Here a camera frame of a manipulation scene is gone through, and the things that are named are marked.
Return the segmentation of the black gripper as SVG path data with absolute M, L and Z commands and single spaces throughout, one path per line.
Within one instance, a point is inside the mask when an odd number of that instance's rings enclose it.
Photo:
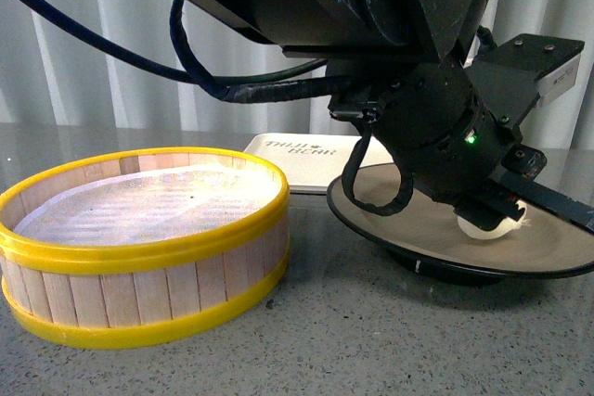
M 494 198 L 493 180 L 529 204 L 593 234 L 593 208 L 535 183 L 508 167 L 520 149 L 519 127 L 496 122 L 468 74 L 457 62 L 383 66 L 335 61 L 327 72 L 354 75 L 347 92 L 333 96 L 331 114 L 350 121 L 361 135 L 342 173 L 345 196 L 364 211 L 378 207 L 355 194 L 355 179 L 369 142 L 376 138 L 398 171 L 395 197 L 382 205 L 401 211 L 415 190 L 452 205 L 456 215 L 485 231 L 505 219 L 518 222 L 523 211 L 514 197 Z

